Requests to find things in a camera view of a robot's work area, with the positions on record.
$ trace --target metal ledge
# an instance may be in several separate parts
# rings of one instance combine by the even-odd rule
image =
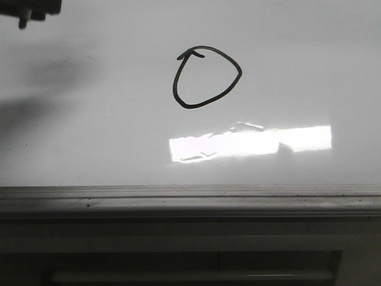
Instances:
[[[56,272],[53,282],[327,281],[331,271]]]
[[[3,219],[381,216],[381,186],[0,188]]]

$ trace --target dark object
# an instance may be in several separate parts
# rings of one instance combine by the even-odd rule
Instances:
[[[227,88],[225,89],[222,93],[216,95],[215,97],[212,97],[208,100],[205,100],[203,102],[200,102],[200,103],[197,103],[197,104],[187,104],[185,103],[179,96],[179,93],[177,91],[177,84],[179,83],[179,79],[180,79],[180,76],[181,76],[181,72],[183,71],[184,69],[184,66],[186,64],[186,62],[188,61],[189,57],[191,55],[195,55],[196,57],[199,57],[199,58],[205,58],[204,55],[201,55],[199,54],[198,52],[196,52],[195,50],[196,49],[208,49],[210,51],[213,51],[213,52],[216,52],[218,53],[219,55],[221,55],[222,57],[224,57],[225,59],[227,59],[228,61],[230,61],[233,66],[235,66],[235,68],[237,69],[238,71],[238,75],[237,77],[235,78],[235,80],[232,82],[232,84]],[[182,53],[178,58],[177,60],[183,60],[183,62],[181,63],[177,73],[176,73],[176,76],[174,78],[174,82],[173,82],[173,95],[174,95],[174,99],[176,99],[176,101],[184,108],[187,108],[187,109],[193,109],[193,108],[199,108],[199,107],[202,107],[202,106],[205,106],[209,103],[212,103],[216,100],[219,100],[220,98],[224,97],[225,95],[227,95],[230,91],[232,91],[232,89],[235,87],[235,85],[238,83],[239,79],[241,78],[242,76],[242,69],[241,67],[239,66],[239,64],[233,60],[232,58],[230,58],[227,54],[221,52],[220,50],[218,49],[215,49],[211,46],[195,46],[193,48],[190,48],[188,49],[187,51],[185,51],[184,53]]]
[[[29,20],[45,21],[46,14],[61,12],[62,0],[0,0],[0,14],[19,18],[18,27],[25,29]]]

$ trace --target white surface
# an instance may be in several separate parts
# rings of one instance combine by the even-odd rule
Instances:
[[[1,186],[381,183],[377,0],[65,0],[0,35]],[[243,76],[185,110],[195,45]],[[204,54],[187,102],[235,77]]]

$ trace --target whiteboard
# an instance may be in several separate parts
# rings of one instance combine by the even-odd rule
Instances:
[[[65,0],[0,35],[0,186],[381,183],[379,1]],[[186,110],[197,45],[243,76]],[[236,76],[199,52],[191,103]]]

